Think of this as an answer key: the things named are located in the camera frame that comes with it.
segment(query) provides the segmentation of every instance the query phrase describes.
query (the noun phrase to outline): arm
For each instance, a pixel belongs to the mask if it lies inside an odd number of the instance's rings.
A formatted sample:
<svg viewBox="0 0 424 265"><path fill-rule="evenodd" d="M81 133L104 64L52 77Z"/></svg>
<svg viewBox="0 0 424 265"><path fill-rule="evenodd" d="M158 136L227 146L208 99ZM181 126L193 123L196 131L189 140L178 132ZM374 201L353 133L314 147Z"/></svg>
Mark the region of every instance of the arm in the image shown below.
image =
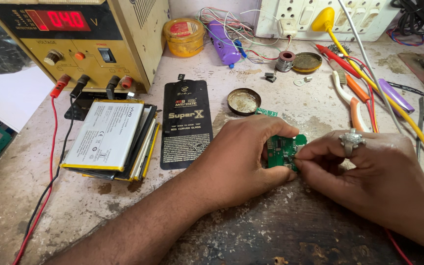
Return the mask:
<svg viewBox="0 0 424 265"><path fill-rule="evenodd" d="M411 140L401 134L361 133L356 168L340 172L345 151L334 131L296 154L307 184L356 214L424 245L424 173Z"/></svg>
<svg viewBox="0 0 424 265"><path fill-rule="evenodd" d="M240 205L296 177L285 166L263 169L263 145L272 135L299 130L281 118L256 115L226 123L181 174L48 264L157 264L201 216Z"/></svg>

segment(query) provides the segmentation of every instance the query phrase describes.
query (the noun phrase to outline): solder wire spool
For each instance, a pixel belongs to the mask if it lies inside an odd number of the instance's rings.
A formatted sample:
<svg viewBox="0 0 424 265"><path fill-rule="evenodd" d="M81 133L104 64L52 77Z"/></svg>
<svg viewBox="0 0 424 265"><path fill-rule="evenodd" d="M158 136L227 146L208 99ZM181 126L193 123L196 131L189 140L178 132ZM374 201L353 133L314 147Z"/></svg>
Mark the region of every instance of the solder wire spool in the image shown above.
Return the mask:
<svg viewBox="0 0 424 265"><path fill-rule="evenodd" d="M295 54L290 51L281 51L279 53L276 69L282 73L287 73L294 66Z"/></svg>

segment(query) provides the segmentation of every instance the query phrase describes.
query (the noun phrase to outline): black packaging card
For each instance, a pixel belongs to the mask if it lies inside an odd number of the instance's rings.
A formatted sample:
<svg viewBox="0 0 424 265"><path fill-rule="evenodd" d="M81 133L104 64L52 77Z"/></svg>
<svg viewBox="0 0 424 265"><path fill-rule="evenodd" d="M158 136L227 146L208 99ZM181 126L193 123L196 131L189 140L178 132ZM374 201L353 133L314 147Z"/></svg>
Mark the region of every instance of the black packaging card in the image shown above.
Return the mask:
<svg viewBox="0 0 424 265"><path fill-rule="evenodd" d="M160 167L186 168L212 141L207 82L181 80L164 86Z"/></svg>

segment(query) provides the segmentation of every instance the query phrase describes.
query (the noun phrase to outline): red led display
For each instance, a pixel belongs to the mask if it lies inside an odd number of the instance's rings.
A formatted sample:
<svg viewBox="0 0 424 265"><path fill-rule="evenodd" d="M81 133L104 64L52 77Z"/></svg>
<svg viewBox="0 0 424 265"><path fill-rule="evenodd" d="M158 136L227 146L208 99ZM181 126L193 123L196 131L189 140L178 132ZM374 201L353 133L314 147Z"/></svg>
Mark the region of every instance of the red led display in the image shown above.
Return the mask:
<svg viewBox="0 0 424 265"><path fill-rule="evenodd" d="M26 10L41 31L91 31L79 11Z"/></svg>

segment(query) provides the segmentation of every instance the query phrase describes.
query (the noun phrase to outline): yellow jar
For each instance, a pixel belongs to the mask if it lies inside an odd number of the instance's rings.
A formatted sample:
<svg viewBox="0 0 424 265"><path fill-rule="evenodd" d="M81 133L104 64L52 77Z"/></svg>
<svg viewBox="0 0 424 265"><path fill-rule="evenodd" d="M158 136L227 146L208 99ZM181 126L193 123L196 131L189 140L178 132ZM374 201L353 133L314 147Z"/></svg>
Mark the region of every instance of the yellow jar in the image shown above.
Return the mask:
<svg viewBox="0 0 424 265"><path fill-rule="evenodd" d="M190 18L178 18L163 26L171 53L180 57L191 57L203 49L205 34L202 24Z"/></svg>

